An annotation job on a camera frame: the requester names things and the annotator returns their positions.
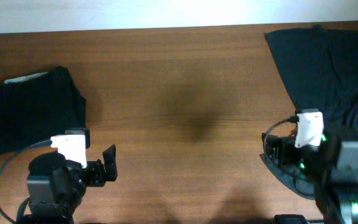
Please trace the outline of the black shorts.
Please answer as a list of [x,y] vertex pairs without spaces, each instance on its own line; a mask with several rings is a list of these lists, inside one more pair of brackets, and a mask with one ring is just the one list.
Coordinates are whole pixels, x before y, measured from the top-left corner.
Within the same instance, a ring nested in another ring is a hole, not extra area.
[[0,154],[21,150],[86,123],[86,99],[65,67],[0,85]]

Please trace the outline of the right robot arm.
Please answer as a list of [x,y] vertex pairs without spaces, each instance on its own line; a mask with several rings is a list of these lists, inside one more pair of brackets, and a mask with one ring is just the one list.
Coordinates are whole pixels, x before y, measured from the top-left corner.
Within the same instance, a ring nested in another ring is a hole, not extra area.
[[325,131],[319,146],[262,136],[261,159],[297,195],[313,200],[325,223],[358,223],[358,136]]

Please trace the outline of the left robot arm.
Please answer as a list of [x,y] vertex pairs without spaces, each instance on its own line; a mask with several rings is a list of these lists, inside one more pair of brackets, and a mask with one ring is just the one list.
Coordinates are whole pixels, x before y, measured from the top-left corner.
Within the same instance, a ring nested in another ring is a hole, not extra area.
[[117,179],[116,146],[103,152],[103,161],[78,162],[48,152],[29,164],[29,198],[20,205],[17,223],[73,223],[73,214],[88,187],[104,187]]

